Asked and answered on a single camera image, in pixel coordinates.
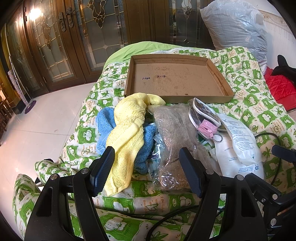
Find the white gauze packet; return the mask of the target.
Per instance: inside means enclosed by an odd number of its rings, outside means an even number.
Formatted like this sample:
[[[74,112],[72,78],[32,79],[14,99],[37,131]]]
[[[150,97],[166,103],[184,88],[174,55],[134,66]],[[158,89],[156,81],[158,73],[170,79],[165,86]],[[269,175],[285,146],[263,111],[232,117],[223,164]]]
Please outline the white gauze packet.
[[[227,133],[219,133],[214,136],[215,155],[220,166],[222,175],[234,178],[240,174],[245,177],[247,174],[254,173],[258,177],[264,179],[264,170],[262,162],[246,166],[241,163],[234,152],[232,140]]]
[[[241,121],[224,113],[219,113],[218,117],[232,140],[238,160],[245,166],[259,164],[262,161],[262,154],[250,129]]]

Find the yellow towel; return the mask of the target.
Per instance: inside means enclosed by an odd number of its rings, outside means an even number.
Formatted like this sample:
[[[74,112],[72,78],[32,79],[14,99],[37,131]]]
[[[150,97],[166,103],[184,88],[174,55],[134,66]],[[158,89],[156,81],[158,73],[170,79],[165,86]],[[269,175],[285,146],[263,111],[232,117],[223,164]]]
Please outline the yellow towel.
[[[104,185],[107,196],[126,189],[131,181],[135,158],[144,145],[144,120],[149,105],[164,105],[154,94],[135,93],[121,100],[114,109],[115,128],[106,146],[115,150],[115,159]]]

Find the bagged brown fuzzy cloth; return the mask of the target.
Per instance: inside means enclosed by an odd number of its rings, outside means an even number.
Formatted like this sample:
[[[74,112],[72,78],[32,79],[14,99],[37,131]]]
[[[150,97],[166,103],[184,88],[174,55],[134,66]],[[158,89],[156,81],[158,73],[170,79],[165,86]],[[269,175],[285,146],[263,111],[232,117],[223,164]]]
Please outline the bagged brown fuzzy cloth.
[[[189,119],[189,106],[149,106],[157,127],[156,143],[159,144],[160,160],[154,177],[156,186],[162,191],[188,190],[190,188],[181,163],[179,151],[187,148],[194,159],[202,162],[206,169],[222,174],[217,161],[213,160],[206,148],[199,142],[198,133]]]

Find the cartoon clear pouch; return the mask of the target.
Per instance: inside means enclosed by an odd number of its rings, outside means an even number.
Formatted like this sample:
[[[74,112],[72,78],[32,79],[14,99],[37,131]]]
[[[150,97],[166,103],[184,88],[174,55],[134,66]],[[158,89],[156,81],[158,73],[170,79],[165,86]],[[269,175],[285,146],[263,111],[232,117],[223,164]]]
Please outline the cartoon clear pouch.
[[[204,139],[212,140],[216,143],[222,142],[223,137],[218,132],[221,121],[215,111],[196,97],[190,99],[188,105],[189,120],[198,133]]]

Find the blue towel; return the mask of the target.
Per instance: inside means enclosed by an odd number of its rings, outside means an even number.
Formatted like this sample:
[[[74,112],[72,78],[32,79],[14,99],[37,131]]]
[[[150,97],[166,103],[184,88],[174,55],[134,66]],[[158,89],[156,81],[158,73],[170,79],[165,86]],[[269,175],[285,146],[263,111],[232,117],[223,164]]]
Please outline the blue towel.
[[[98,132],[100,133],[96,145],[96,151],[102,155],[106,149],[106,141],[111,131],[116,127],[114,120],[114,108],[103,108],[96,117]],[[154,123],[144,123],[144,145],[140,148],[135,161],[134,169],[144,175],[148,172],[146,159],[154,145],[153,137],[156,135],[157,128]]]

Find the green patterned quilt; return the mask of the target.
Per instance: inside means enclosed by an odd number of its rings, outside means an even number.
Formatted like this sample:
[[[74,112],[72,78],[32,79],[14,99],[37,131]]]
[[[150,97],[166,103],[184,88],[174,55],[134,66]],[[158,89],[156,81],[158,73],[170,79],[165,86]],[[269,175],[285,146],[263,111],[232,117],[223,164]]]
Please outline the green patterned quilt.
[[[274,139],[270,136],[274,133],[285,147],[295,148],[295,121],[271,95],[250,51],[245,47],[213,51],[156,42],[131,44],[107,59],[100,78],[82,103],[75,132],[64,145],[59,160],[55,163],[47,160],[36,162],[36,174],[42,184],[52,174],[61,177],[74,175],[98,157],[95,150],[99,139],[95,127],[98,112],[105,107],[115,107],[123,99],[131,56],[154,52],[210,59],[234,92],[228,103],[212,104],[211,108],[242,121],[254,134],[259,134],[257,145],[263,154],[266,181],[273,182],[282,193],[295,190],[295,168],[272,155]],[[133,173],[129,187],[122,192],[115,196],[100,193],[93,201],[110,240],[145,240],[149,229],[164,215],[182,206],[199,203],[198,197],[191,192],[153,189],[149,176],[138,172]]]

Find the shallow cardboard box tray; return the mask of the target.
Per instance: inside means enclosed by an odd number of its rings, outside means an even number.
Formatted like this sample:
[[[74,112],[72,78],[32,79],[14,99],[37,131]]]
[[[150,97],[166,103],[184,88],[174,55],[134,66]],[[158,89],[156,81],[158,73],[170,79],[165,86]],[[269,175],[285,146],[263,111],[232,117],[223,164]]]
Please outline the shallow cardboard box tray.
[[[204,103],[226,103],[234,96],[210,59],[181,54],[133,55],[125,96],[139,92],[158,95],[167,103],[186,103],[194,97]]]

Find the purple floor mop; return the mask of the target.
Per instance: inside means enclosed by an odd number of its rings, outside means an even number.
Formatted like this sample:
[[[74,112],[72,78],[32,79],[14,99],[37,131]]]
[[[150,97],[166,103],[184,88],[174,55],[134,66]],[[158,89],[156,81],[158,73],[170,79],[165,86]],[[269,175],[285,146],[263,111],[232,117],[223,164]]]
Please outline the purple floor mop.
[[[25,87],[23,86],[19,76],[17,75],[17,72],[16,72],[15,67],[13,65],[11,56],[9,56],[9,61],[11,64],[11,70],[8,72],[9,78],[10,78],[16,92],[18,93],[19,97],[21,98],[21,100],[25,104],[25,114],[28,114],[33,109],[33,107],[36,105],[37,101],[32,99],[29,96],[28,92],[25,90]]]

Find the red quilted cushion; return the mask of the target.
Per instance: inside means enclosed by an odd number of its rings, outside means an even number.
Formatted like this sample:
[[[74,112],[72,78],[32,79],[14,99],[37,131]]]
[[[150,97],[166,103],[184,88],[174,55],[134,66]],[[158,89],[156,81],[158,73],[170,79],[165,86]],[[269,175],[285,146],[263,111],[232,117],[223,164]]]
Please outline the red quilted cushion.
[[[285,76],[272,76],[273,69],[267,67],[265,80],[277,103],[284,106],[286,111],[294,110],[296,104],[295,85]]]

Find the black garment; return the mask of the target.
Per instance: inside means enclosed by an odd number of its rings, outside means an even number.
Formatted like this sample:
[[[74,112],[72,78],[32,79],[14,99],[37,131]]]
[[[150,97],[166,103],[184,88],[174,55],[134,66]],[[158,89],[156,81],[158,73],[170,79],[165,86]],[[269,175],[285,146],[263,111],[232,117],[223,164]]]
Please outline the black garment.
[[[271,75],[276,76],[276,75],[283,75],[286,78],[288,78],[290,81],[293,83],[296,82],[296,69],[292,68],[288,65],[286,59],[282,55],[277,56],[277,63],[278,66],[276,66]]]

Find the wooden glass door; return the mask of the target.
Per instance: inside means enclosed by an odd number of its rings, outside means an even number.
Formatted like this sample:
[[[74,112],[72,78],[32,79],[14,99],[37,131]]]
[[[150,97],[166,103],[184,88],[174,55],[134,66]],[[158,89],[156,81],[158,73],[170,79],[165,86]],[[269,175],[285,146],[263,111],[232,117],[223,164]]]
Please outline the wooden glass door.
[[[124,1],[25,1],[25,30],[50,91],[95,82],[128,44]]]

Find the large plastic bagged pillow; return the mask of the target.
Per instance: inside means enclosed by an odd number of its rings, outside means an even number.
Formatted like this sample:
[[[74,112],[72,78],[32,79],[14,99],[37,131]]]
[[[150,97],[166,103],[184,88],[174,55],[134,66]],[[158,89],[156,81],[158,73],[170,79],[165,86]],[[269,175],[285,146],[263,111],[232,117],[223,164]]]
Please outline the large plastic bagged pillow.
[[[267,31],[257,8],[246,1],[213,1],[200,14],[217,50],[245,47],[266,72]]]

